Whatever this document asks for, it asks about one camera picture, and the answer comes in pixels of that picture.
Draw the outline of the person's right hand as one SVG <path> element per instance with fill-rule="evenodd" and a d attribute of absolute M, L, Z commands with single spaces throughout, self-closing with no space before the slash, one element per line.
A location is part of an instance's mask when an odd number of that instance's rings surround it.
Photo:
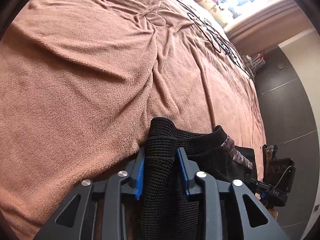
<path fill-rule="evenodd" d="M 278 215 L 279 215 L 278 211 L 277 211 L 276 209 L 268 209 L 268 211 L 269 211 L 269 213 L 272 215 L 272 217 L 273 217 L 275 220 L 277 220 Z"/>

